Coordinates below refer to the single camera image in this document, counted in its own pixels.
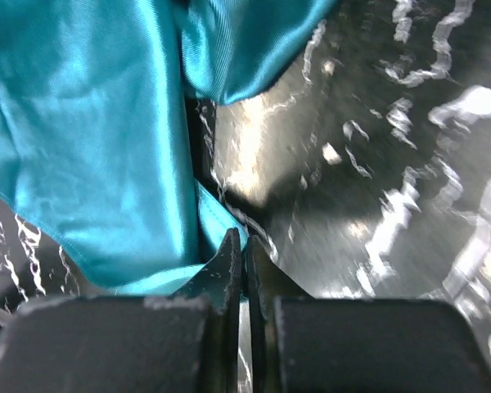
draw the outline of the marble tabletop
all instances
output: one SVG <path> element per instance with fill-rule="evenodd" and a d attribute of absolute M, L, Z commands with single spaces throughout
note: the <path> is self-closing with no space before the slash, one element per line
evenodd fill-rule
<path fill-rule="evenodd" d="M 197 175 L 306 291 L 445 300 L 491 365 L 491 0 L 343 1 L 267 92 L 194 111 Z M 91 291 L 0 201 L 0 307 Z"/>

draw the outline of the dark tabletop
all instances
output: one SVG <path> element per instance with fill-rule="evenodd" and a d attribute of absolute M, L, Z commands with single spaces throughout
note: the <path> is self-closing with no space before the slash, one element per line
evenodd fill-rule
<path fill-rule="evenodd" d="M 193 110 L 199 178 L 306 291 L 446 300 L 491 363 L 491 0 L 345 0 L 266 93 Z M 0 306 L 90 291 L 0 201 Z"/>

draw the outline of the blue fabric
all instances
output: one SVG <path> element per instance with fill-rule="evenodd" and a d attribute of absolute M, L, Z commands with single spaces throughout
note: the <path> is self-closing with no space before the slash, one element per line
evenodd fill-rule
<path fill-rule="evenodd" d="M 334 1 L 0 0 L 0 197 L 98 286 L 174 290 L 198 223 L 214 248 L 237 226 L 194 181 L 184 95 L 261 92 Z"/>

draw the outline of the teal satin fabric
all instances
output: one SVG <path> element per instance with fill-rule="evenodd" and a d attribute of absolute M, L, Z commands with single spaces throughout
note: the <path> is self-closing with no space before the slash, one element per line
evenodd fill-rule
<path fill-rule="evenodd" d="M 0 0 L 0 197 L 91 282 L 173 291 L 198 224 L 238 226 L 195 183 L 185 94 L 261 92 L 334 1 Z"/>

